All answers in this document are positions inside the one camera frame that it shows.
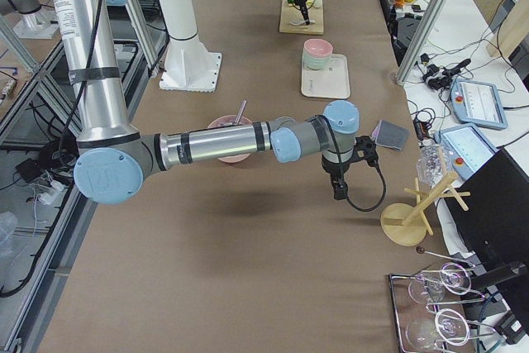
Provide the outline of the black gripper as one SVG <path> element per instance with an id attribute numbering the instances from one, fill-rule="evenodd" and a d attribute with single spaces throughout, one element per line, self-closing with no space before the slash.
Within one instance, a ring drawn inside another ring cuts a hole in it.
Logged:
<path id="1" fill-rule="evenodd" d="M 300 11 L 302 19 L 310 20 L 308 10 L 312 7 L 313 0 L 286 0 L 290 7 Z"/>
<path id="2" fill-rule="evenodd" d="M 331 186 L 335 200 L 348 198 L 348 185 L 345 181 L 345 173 L 350 168 L 350 161 L 345 163 L 333 163 L 322 157 L 322 168 L 330 175 Z"/>

